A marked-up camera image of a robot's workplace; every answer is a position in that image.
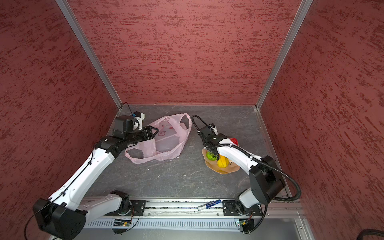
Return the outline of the fake green fruit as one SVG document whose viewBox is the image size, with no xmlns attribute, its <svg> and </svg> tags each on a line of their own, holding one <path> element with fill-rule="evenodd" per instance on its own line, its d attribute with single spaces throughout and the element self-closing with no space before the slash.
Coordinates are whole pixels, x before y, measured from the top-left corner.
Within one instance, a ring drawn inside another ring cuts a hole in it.
<svg viewBox="0 0 384 240">
<path fill-rule="evenodd" d="M 206 158 L 209 161 L 216 161 L 218 157 L 211 152 L 206 152 Z"/>
</svg>

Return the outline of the fake red apple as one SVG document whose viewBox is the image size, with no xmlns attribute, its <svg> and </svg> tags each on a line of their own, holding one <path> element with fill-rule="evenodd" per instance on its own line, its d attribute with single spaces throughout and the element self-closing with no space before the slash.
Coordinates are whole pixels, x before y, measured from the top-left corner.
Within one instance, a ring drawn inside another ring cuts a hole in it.
<svg viewBox="0 0 384 240">
<path fill-rule="evenodd" d="M 239 145 L 238 140 L 236 138 L 230 138 L 231 142 L 235 145 Z"/>
</svg>

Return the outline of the fake yellow banana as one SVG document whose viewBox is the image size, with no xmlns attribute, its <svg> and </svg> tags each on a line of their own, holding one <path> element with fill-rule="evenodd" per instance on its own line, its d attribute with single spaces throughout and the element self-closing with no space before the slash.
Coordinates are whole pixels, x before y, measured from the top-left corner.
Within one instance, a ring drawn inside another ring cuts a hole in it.
<svg viewBox="0 0 384 240">
<path fill-rule="evenodd" d="M 230 165 L 230 161 L 227 157 L 220 156 L 217 160 L 217 166 L 219 168 L 227 168 Z"/>
</svg>

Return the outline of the pink translucent plastic bag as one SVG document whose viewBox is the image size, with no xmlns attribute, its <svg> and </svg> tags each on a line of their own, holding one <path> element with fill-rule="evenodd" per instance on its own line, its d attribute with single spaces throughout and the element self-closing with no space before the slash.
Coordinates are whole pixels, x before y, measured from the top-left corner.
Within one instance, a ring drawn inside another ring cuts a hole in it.
<svg viewBox="0 0 384 240">
<path fill-rule="evenodd" d="M 125 156 L 136 165 L 179 157 L 192 129 L 190 115 L 183 113 L 164 116 L 152 122 L 150 126 L 159 130 L 154 139 L 128 147 Z"/>
</svg>

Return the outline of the pink faceted plastic bowl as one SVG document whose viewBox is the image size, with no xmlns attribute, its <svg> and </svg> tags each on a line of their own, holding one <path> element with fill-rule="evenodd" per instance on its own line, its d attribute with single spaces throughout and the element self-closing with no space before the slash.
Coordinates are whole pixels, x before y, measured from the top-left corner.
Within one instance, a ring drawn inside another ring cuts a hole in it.
<svg viewBox="0 0 384 240">
<path fill-rule="evenodd" d="M 214 155 L 213 153 L 207 151 L 206 149 L 202 150 L 202 154 L 203 154 L 206 166 L 209 169 L 221 175 L 237 172 L 240 169 L 238 165 L 236 165 L 234 162 L 229 160 L 227 157 Z"/>
</svg>

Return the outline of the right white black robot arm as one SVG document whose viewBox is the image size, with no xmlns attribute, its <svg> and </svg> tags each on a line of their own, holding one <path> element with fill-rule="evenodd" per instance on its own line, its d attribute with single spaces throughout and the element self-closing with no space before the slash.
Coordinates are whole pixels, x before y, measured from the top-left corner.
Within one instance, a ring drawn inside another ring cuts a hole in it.
<svg viewBox="0 0 384 240">
<path fill-rule="evenodd" d="M 250 188 L 236 197 L 236 208 L 242 215 L 254 205 L 268 205 L 285 188 L 273 158 L 253 155 L 207 126 L 198 134 L 208 152 L 228 158 L 249 175 Z"/>
</svg>

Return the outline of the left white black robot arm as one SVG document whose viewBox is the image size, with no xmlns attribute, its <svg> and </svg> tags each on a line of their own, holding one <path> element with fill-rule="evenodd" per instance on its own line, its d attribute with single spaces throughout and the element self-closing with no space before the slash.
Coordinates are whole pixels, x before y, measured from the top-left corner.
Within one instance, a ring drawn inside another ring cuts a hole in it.
<svg viewBox="0 0 384 240">
<path fill-rule="evenodd" d="M 84 226 L 106 214 L 134 216 L 129 194 L 112 191 L 105 197 L 82 205 L 87 191 L 127 147 L 152 140 L 159 130 L 146 126 L 134 132 L 116 132 L 102 138 L 92 153 L 70 179 L 47 200 L 39 199 L 33 206 L 33 218 L 39 229 L 61 240 L 74 239 Z"/>
</svg>

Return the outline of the blue white marker pen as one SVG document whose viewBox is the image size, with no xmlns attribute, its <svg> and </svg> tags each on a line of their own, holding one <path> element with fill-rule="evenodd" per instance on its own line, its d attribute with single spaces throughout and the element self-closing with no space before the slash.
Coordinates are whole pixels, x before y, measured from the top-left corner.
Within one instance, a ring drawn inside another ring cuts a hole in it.
<svg viewBox="0 0 384 240">
<path fill-rule="evenodd" d="M 216 206 L 216 205 L 220 204 L 221 202 L 222 202 L 222 200 L 210 201 L 210 202 L 207 202 L 205 204 L 202 204 L 202 205 L 198 206 L 197 210 L 198 211 L 206 210 L 208 208 L 211 208 L 213 206 Z"/>
</svg>

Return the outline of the right small circuit board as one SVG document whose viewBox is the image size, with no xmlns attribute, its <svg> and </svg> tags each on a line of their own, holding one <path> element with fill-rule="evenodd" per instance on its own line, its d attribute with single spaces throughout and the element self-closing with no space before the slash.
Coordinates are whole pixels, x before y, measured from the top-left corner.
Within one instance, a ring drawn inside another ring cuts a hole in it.
<svg viewBox="0 0 384 240">
<path fill-rule="evenodd" d="M 250 220 L 239 220 L 238 227 L 240 232 L 248 234 L 255 226 L 255 221 L 253 219 Z"/>
</svg>

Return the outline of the left small circuit board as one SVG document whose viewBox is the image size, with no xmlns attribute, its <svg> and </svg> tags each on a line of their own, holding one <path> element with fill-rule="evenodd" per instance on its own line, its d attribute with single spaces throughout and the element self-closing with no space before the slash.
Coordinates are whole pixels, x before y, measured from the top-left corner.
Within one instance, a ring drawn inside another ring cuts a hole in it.
<svg viewBox="0 0 384 240">
<path fill-rule="evenodd" d="M 131 226 L 132 220 L 114 219 L 113 227 L 128 228 Z"/>
</svg>

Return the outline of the aluminium corner post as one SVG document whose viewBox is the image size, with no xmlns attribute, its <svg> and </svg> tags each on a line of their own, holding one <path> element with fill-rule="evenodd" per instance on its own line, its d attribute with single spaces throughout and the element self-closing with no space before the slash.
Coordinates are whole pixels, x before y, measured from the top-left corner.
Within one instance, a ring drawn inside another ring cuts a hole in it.
<svg viewBox="0 0 384 240">
<path fill-rule="evenodd" d="M 290 29 L 286 35 L 286 38 L 283 42 L 283 45 L 281 47 L 281 50 L 278 54 L 278 57 L 274 63 L 274 66 L 270 72 L 270 75 L 266 81 L 266 84 L 262 90 L 262 93 L 256 103 L 256 110 L 257 111 L 260 111 L 261 108 L 262 108 L 262 105 L 264 103 L 264 101 L 266 100 L 266 97 L 275 81 L 275 78 L 277 77 L 278 73 L 279 73 L 279 70 L 281 68 L 281 66 L 283 65 L 284 63 L 284 60 L 300 30 L 300 27 L 311 7 L 313 3 L 313 0 L 302 0 L 301 1 L 301 4 L 298 8 L 298 11 L 294 17 L 294 20 L 290 26 Z"/>
<path fill-rule="evenodd" d="M 114 103 L 116 104 L 117 108 L 119 109 L 122 106 L 121 98 L 119 97 L 118 93 L 116 92 L 113 84 L 111 83 L 106 71 L 104 70 L 100 60 L 98 59 L 95 51 L 93 50 L 88 38 L 86 37 L 82 27 L 80 26 L 78 20 L 75 17 L 75 14 L 73 13 L 68 1 L 65 0 L 56 0 L 57 5 L 59 6 L 62 14 L 64 15 L 65 19 L 69 23 L 72 31 L 76 35 L 78 41 L 80 42 L 81 46 L 83 47 L 85 53 L 87 54 L 89 60 L 91 61 L 93 67 L 95 68 L 96 72 L 98 73 L 99 77 L 101 78 L 103 84 L 105 85 L 108 93 L 112 97 Z"/>
</svg>

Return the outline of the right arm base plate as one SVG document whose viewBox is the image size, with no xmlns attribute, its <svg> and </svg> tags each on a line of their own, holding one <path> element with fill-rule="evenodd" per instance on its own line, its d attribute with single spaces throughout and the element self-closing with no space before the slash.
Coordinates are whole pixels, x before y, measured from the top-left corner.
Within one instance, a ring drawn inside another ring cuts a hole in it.
<svg viewBox="0 0 384 240">
<path fill-rule="evenodd" d="M 262 209 L 259 205 L 254 205 L 251 208 L 245 208 L 239 201 L 222 200 L 223 213 L 226 217 L 261 217 Z"/>
</svg>

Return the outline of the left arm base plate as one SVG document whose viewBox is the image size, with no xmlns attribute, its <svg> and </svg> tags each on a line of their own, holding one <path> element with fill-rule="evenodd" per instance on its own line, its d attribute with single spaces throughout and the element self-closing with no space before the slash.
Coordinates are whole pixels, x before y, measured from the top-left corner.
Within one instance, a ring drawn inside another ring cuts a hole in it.
<svg viewBox="0 0 384 240">
<path fill-rule="evenodd" d="M 145 200 L 123 200 L 117 213 L 120 216 L 142 216 L 146 203 Z"/>
</svg>

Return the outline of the aluminium front rail frame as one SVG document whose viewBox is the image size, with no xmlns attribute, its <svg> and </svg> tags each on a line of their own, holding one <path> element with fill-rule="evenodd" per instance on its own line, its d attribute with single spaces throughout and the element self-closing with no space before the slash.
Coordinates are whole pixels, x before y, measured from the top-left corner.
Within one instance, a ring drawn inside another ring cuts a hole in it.
<svg viewBox="0 0 384 240">
<path fill-rule="evenodd" d="M 86 197 L 81 204 L 85 205 L 97 198 Z M 238 227 L 239 220 L 255 221 L 255 225 L 265 217 L 265 222 L 277 219 L 280 223 L 293 224 L 300 240 L 313 240 L 315 237 L 306 219 L 302 205 L 296 201 L 293 203 L 272 202 L 265 212 L 260 206 L 263 215 L 261 217 L 226 217 L 223 213 L 222 203 L 198 211 L 197 207 L 210 202 L 211 199 L 139 199 L 147 201 L 142 216 L 120 216 L 116 212 L 106 214 L 84 226 L 83 229 L 113 229 L 113 230 L 136 230 L 136 229 L 163 229 L 184 231 L 219 231 L 242 233 Z M 128 228 L 113 227 L 114 219 L 132 220 Z"/>
</svg>

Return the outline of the right aluminium corner post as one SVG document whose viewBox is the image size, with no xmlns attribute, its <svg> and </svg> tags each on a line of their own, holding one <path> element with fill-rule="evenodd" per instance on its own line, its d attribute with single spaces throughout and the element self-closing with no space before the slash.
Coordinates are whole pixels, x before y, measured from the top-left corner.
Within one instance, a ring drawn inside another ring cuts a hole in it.
<svg viewBox="0 0 384 240">
<path fill-rule="evenodd" d="M 270 72 L 270 75 L 266 81 L 266 84 L 262 90 L 262 93 L 256 103 L 256 110 L 257 111 L 260 111 L 261 108 L 262 108 L 262 105 L 264 103 L 264 101 L 266 100 L 266 97 L 275 81 L 275 78 L 277 77 L 278 73 L 279 73 L 279 70 L 281 68 L 281 66 L 283 65 L 284 63 L 284 60 L 300 30 L 300 27 L 311 7 L 313 3 L 313 0 L 302 0 L 301 1 L 301 4 L 298 8 L 298 11 L 294 17 L 294 20 L 290 26 L 290 29 L 286 35 L 286 38 L 283 42 L 283 45 L 281 47 L 281 50 L 278 54 L 278 57 L 274 63 L 274 66 Z"/>
</svg>

